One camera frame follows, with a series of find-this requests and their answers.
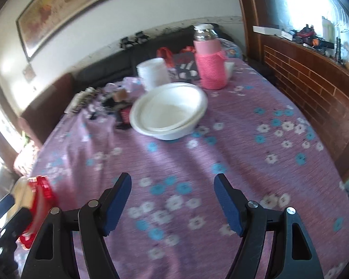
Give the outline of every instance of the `stacked bowls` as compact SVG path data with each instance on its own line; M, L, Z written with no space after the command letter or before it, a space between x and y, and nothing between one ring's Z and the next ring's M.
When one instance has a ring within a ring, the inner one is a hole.
M207 110L206 94L188 83L169 83L140 97L129 115L132 127L159 140L192 133Z

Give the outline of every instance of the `small bottle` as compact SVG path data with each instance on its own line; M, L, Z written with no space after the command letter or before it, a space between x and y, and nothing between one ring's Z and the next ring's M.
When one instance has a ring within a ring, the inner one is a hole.
M205 89L219 90L227 85L225 60L218 35L212 24L195 26L194 47L195 60Z

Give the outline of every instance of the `blue gripper pad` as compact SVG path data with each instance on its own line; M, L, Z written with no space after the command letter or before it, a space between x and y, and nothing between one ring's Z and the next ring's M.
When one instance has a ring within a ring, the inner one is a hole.
M242 236L244 233L244 227L242 225L242 219L241 214L238 208L236 207L235 203L233 202L232 198L230 197L230 194L226 190L226 186L222 183L220 179L220 175L218 174L213 182L214 190L217 196L217 199L222 207L222 210L224 211L224 215L227 219L227 222L230 225L230 229L236 232L239 236Z
M115 191L115 188L117 188L117 191L106 211L106 220L102 228L104 236L108 236L111 231L115 230L120 216L123 213L125 204L127 203L129 194L132 190L131 176L129 174L126 174L126 176L123 177L122 176L123 174L117 180L114 188L112 189L112 191Z

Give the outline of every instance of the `picture frame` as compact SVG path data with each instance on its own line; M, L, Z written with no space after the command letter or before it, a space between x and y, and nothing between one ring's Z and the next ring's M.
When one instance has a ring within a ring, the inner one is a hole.
M30 61L56 33L104 0L32 0L16 24L23 51Z

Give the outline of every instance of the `brown sofa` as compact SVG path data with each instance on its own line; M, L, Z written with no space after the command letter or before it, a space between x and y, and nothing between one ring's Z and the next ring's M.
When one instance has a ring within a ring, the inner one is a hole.
M67 73L43 91L18 118L19 127L41 148L74 96L74 79Z

